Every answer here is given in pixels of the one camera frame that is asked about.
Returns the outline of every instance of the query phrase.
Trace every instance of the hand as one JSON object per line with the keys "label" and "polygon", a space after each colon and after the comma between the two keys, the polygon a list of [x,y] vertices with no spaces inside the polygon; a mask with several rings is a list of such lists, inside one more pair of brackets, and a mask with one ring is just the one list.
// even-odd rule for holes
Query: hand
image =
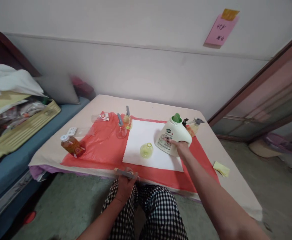
{"label": "hand", "polygon": [[[133,172],[131,168],[126,167],[125,172]],[[128,179],[124,175],[120,175],[118,178],[118,190],[115,199],[119,200],[121,203],[126,204],[128,201],[133,186],[138,178],[138,173],[134,173],[135,178],[134,179]]]}
{"label": "hand", "polygon": [[183,159],[186,160],[189,154],[192,154],[189,150],[188,143],[184,141],[176,142],[172,139],[169,142],[177,147],[178,155]]}

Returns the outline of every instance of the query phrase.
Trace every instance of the yellow sticky note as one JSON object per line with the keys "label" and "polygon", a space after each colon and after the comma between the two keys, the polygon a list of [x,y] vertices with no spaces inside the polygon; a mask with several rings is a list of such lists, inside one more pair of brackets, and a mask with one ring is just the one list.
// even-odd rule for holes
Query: yellow sticky note
{"label": "yellow sticky note", "polygon": [[228,177],[229,176],[229,171],[230,169],[228,167],[225,167],[223,164],[219,163],[219,162],[215,162],[213,165],[213,169],[217,170],[218,172],[220,172],[220,174],[223,177]]}
{"label": "yellow sticky note", "polygon": [[239,11],[225,8],[222,14],[222,18],[227,21],[233,21],[238,13]]}

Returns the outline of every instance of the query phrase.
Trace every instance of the concrete floor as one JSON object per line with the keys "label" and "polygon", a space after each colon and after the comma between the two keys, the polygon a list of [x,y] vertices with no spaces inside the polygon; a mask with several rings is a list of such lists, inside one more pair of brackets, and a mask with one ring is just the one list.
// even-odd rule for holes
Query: concrete floor
{"label": "concrete floor", "polygon": [[[292,239],[292,170],[277,157],[256,156],[244,143],[221,143],[263,207],[260,226],[271,239]],[[13,239],[76,239],[100,213],[111,184],[110,179],[58,174],[39,200],[35,220]],[[219,239],[200,203],[175,198],[190,240]],[[144,221],[142,210],[136,216],[138,232]]]}

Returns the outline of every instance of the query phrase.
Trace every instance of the purple cloth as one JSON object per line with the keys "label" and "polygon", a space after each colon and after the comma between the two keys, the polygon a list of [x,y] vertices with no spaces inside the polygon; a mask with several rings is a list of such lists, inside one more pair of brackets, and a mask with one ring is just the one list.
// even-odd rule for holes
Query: purple cloth
{"label": "purple cloth", "polygon": [[75,172],[75,171],[63,170],[60,168],[51,167],[49,165],[29,166],[29,170],[30,170],[30,173],[31,173],[33,179],[35,179],[35,180],[38,178],[38,176],[43,171],[47,171],[49,173],[56,173],[56,172],[75,173],[77,176],[89,176],[90,175],[88,173],[80,173],[80,172]]}

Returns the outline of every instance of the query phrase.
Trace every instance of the checkered pants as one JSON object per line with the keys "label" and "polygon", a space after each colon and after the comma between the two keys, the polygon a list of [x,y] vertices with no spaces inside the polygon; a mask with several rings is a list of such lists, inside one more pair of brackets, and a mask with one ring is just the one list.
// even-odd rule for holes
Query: checkered pants
{"label": "checkered pants", "polygon": [[[115,198],[117,189],[118,180],[115,180],[101,212]],[[134,239],[134,213],[138,204],[147,217],[139,239],[188,239],[174,196],[165,187],[156,185],[133,187],[131,196],[119,213],[108,239]]]}

